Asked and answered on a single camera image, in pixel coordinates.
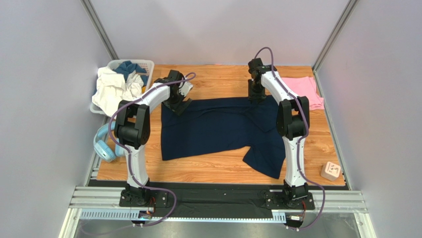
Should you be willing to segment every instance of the pink towel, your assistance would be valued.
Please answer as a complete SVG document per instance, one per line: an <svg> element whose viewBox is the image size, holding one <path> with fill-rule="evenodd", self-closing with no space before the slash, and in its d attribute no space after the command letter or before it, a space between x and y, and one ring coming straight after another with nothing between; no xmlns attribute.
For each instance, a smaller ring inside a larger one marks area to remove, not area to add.
<svg viewBox="0 0 422 238"><path fill-rule="evenodd" d="M314 77L284 78L283 81L299 96L307 96L310 110L324 110L324 98L317 94Z"/></svg>

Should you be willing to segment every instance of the white wall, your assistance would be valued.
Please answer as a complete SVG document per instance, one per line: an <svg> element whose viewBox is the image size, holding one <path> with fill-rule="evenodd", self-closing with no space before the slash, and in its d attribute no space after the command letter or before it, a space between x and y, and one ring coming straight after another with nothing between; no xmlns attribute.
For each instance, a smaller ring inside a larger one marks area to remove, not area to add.
<svg viewBox="0 0 422 238"><path fill-rule="evenodd" d="M102 117L110 57L80 1L0 2L0 236L57 237Z"/></svg>
<svg viewBox="0 0 422 238"><path fill-rule="evenodd" d="M421 237L422 1L361 0L319 80L380 238Z"/></svg>
<svg viewBox="0 0 422 238"><path fill-rule="evenodd" d="M92 0L121 59L312 65L348 0Z"/></svg>

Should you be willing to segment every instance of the small wooden cube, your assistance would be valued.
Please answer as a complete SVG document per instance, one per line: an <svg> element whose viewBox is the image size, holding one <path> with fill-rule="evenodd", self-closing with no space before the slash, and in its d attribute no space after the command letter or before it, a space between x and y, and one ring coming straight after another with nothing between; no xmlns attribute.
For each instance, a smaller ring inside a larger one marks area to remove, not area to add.
<svg viewBox="0 0 422 238"><path fill-rule="evenodd" d="M322 167L321 177L328 180L336 180L341 173L341 167L332 162L327 162L324 167Z"/></svg>

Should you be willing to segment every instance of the laundry basket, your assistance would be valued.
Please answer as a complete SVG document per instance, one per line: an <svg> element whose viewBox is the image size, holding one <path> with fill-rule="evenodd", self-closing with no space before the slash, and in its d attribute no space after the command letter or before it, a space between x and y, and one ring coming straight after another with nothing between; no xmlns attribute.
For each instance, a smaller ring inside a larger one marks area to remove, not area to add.
<svg viewBox="0 0 422 238"><path fill-rule="evenodd" d="M117 67L119 67L119 65L125 61L128 61L129 59L116 59L116 60L112 60L110 61L110 63L107 64L107 67L110 69L116 69ZM130 61L132 63L137 63L140 67L146 69L147 73L145 73L145 75L149 75L148 77L148 82L145 88L145 91L147 91L150 86L151 86L151 82L153 80L153 71L154 71L154 62L152 62L151 60L144 60L144 59L130 59ZM92 113L96 113L96 114L101 114L101 115L105 115L105 113L101 110L101 108L97 107L95 104L93 104L91 102L90 108L89 110Z"/></svg>

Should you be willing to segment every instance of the cable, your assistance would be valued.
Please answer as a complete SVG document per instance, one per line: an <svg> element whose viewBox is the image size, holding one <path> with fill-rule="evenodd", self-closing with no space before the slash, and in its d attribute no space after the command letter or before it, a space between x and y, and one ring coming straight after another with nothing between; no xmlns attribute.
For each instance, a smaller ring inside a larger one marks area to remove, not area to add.
<svg viewBox="0 0 422 238"><path fill-rule="evenodd" d="M130 151L130 149L129 148L127 148L126 146L124 146L124 145L122 145L122 144L120 144L115 138L114 138L114 136L112 135L112 133L111 133L111 123L113 122L113 120L114 120L114 118L116 117L116 115L120 112L120 111L122 111L124 108L126 108L126 107L128 107L128 106L130 106L130 105L132 105L132 104L135 104L135 103L137 103L137 102L140 102L140 101L142 101L146 96L148 96L149 94L151 94L153 91L155 91L155 90L157 90L158 88L161 88L161 87L164 87L164 86L168 86L168 85L171 85L171 84L176 84L176 83L181 83L181 82L187 82L187 81L190 81L190 80L192 80L192 79L194 79L195 77L196 77L196 74L194 73L194 72L190 72L190 73L188 73L187 75L186 75L186 77L188 77L189 75L192 75L192 77L190 77L190 78L186 78L185 79L185 77L184 77L184 79L183 80L180 80L180 81L174 81L174 82L169 82L169 83L164 83L164 84L160 84L160 85L158 85L157 87L154 87L154 88L150 88L148 91L146 91L143 95L141 95L141 97L140 98L138 98L138 99L136 99L136 100L134 100L134 101L132 101L132 102L129 102L129 103L127 103L127 104L125 104L125 105L123 105L122 107L120 107L119 109L117 109L117 111L111 116L111 119L110 119L110 122L108 123L108 135L109 135L109 137L112 139L112 141L114 142L114 143L116 143L116 145L119 145L119 146L121 146L123 149L125 149L127 152L128 152L128 168L129 168L129 174L130 174L130 176L132 177L132 179L133 179L133 181L139 186L139 187L141 187L141 188L144 188L144 189L149 189L149 190L161 190L161 191L165 191L165 192L168 192L168 193L170 193L171 195L173 195L173 197L174 197L174 203L173 203L173 206L172 206L172 208L171 208L171 210L169 211L169 213L167 213L165 216L163 216L161 219L159 219L159 220L157 220L157 221L155 221L155 222L152 222L152 223L148 223L148 224L143 224L143 225L135 225L135 224L132 224L132 225L128 225L128 226L125 226L125 227L121 227L121 228L118 228L118 229L115 229L115 230L113 230L113 231L109 231L109 232L105 232L105 233L90 233L90 232L87 232L87 231L85 231L84 229L83 229L83 226L81 226L80 227L80 231L82 231L82 233L84 233L84 234L86 234L86 235L89 235L89 236L104 236L104 235L109 235L109 234L112 234L112 233L115 233L115 232L117 232L117 231L121 231L121 230L124 230L124 229L126 229L126 228L130 228L130 227L150 227L150 226L153 226L153 225L156 225L156 224L158 224L158 223L161 223L161 222L163 222L165 219L167 219L169 216L170 216L170 214L174 211L174 208L176 207L176 201L177 201L177 197L176 197L176 194L173 192L173 191L171 191L171 190L169 190L169 189L166 189L166 188L159 188L159 187L149 187L149 186L145 186L145 185L142 185L136 178L135 178L135 176L133 175L133 171L132 171L132 153L131 153L131 151Z"/></svg>
<svg viewBox="0 0 422 238"><path fill-rule="evenodd" d="M153 212L152 213L150 212L150 206L151 205L153 206ZM150 204L148 205L147 214L150 215L150 216L153 216L155 212L156 212L156 198L151 197Z"/></svg>
<svg viewBox="0 0 422 238"><path fill-rule="evenodd" d="M179 88L183 88L183 86L185 86L185 82L183 82L183 84L180 85Z"/></svg>
<svg viewBox="0 0 422 238"><path fill-rule="evenodd" d="M302 205L303 205L303 213L302 213L302 221L305 220L305 214L306 214L306 204L304 201L302 201Z"/></svg>
<svg viewBox="0 0 422 238"><path fill-rule="evenodd" d="M260 49L259 51L258 51L258 53L255 55L255 58L259 55L259 53L262 51L262 50L265 50L265 49L267 49L267 50L269 50L269 53L271 54L271 72L272 72L272 76L275 78L275 80L277 81L277 83L284 89L284 91L290 96L290 97L292 97L294 100L295 100L295 102L296 102L296 104L298 105L298 108L299 108L299 112L300 112L300 114L302 115L302 120L303 120L303 122L304 122L304 124L305 124L305 129L306 129L306 134L305 135L303 135L302 137L300 137L299 138L299 140L298 140L298 147L297 147L297 164L298 164L298 168L299 168L299 173L300 173L300 175L307 181L307 182L309 182L309 183L312 183L312 184L314 184L314 185L316 185L316 186L318 186L321 190L322 190L322 204L321 204L321 209L319 210L319 213L318 213L318 215L316 216L316 218L315 218L315 220L313 221L313 222L311 222L309 225L307 225L307 226L305 226L305 227L302 227L302 228L298 228L298 229L296 229L296 228L290 228L291 230L294 230L294 231L303 231L303 230L307 230L307 229L309 229L309 228L311 228L319 219L320 219L320 217L321 217L321 215L322 215L322 210L324 209L324 205L325 205L325 189L324 189L324 187L322 186L322 185L320 185L319 183L316 183L316 182L314 182L314 181L311 181L311 180L309 180L308 178L306 178L305 177L305 175L303 174L303 172L302 172L302 168L300 167L300 160L299 160L299 155L300 155L300 142L303 140L303 139L305 139L308 135L309 135L309 125L308 125L308 121L306 120L306 118L305 118L305 114L303 113L303 109L302 109L302 105L300 105L300 103L299 103L299 100L297 99L297 97L295 96L295 95L293 95L292 93L291 93L291 91L289 91L289 90L287 90L287 88L284 86L284 84L283 83L281 83L281 81L280 81L280 79L278 79L278 77L275 75L275 72L274 72L274 55L272 54L272 50L271 50L271 48L270 47L263 47L262 49Z"/></svg>

